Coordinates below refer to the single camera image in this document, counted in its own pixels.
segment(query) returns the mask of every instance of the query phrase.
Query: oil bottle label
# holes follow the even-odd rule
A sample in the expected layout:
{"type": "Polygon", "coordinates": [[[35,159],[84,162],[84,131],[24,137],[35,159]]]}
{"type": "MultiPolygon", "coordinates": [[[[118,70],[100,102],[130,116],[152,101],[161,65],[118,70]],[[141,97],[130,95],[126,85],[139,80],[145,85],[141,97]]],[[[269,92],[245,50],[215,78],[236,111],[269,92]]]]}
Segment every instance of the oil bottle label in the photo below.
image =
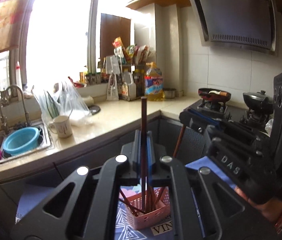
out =
{"type": "Polygon", "coordinates": [[[145,95],[163,92],[163,77],[145,77],[145,95]]]}

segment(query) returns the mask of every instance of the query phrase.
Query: range hood panel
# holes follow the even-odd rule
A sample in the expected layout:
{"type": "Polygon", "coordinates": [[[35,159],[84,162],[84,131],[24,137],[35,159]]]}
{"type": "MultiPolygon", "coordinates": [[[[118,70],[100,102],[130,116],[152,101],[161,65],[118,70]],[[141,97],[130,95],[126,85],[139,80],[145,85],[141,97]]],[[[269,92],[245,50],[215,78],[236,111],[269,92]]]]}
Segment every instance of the range hood panel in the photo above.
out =
{"type": "Polygon", "coordinates": [[[199,0],[206,41],[230,42],[271,49],[269,0],[199,0]]]}

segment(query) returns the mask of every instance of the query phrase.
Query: blue plastic bowl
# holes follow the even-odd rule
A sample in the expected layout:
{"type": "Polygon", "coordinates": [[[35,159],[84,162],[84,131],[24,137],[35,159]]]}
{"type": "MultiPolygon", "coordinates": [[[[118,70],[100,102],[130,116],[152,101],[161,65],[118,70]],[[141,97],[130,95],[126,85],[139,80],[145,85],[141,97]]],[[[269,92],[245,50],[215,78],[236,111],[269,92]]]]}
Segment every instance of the blue plastic bowl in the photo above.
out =
{"type": "Polygon", "coordinates": [[[6,153],[17,155],[38,147],[39,129],[26,127],[15,131],[4,141],[2,147],[6,153]]]}

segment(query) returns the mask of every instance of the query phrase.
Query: stainless steel bowl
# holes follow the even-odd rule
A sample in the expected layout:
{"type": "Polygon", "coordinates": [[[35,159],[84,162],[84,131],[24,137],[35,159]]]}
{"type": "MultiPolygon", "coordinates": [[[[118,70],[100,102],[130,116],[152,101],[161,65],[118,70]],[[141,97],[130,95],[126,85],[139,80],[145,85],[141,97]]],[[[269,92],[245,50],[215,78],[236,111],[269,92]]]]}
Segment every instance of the stainless steel bowl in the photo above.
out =
{"type": "Polygon", "coordinates": [[[176,97],[176,89],[175,88],[164,88],[163,89],[163,97],[165,99],[173,99],[176,97]]]}

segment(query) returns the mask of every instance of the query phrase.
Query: mug handle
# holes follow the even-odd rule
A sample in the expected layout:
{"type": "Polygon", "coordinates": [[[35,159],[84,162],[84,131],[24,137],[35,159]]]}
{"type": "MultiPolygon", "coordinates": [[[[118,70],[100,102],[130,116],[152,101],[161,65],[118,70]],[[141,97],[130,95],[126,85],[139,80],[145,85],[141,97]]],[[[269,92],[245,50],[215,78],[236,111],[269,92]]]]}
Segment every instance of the mug handle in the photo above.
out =
{"type": "Polygon", "coordinates": [[[52,129],[52,127],[54,127],[54,129],[56,128],[53,121],[50,121],[50,122],[48,123],[48,127],[50,128],[50,131],[51,131],[52,133],[58,134],[58,133],[57,133],[57,130],[54,132],[53,129],[52,129]]]}

